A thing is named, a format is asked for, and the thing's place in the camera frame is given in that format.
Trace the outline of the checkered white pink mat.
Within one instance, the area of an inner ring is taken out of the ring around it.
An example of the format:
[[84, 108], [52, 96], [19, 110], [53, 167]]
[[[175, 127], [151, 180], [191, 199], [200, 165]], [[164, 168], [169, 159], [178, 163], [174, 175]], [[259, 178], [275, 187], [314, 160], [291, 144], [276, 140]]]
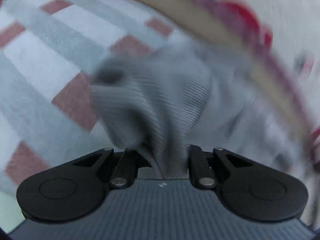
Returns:
[[68, 220], [95, 211], [107, 194], [95, 165], [112, 143], [91, 109], [92, 74], [183, 36], [134, 0], [2, 0], [1, 191]]

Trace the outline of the grey knit sweatshirt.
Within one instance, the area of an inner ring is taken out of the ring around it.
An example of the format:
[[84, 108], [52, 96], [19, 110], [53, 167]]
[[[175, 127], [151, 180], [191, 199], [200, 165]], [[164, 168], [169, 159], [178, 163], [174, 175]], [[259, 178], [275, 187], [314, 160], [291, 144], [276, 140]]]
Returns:
[[186, 177], [188, 145], [223, 147], [300, 176], [303, 144], [250, 83], [250, 70], [239, 53], [176, 44], [140, 59], [105, 61], [91, 100], [114, 145], [137, 150], [157, 178]]

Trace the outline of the white bear print quilt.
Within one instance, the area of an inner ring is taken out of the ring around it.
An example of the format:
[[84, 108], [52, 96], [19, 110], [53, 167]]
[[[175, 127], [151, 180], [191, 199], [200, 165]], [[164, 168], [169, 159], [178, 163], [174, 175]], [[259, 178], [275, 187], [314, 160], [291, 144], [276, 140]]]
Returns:
[[306, 111], [313, 129], [311, 156], [319, 171], [319, 0], [192, 0], [207, 11], [224, 7], [243, 18], [260, 41], [271, 66], [276, 60], [292, 76], [301, 95], [297, 107]]

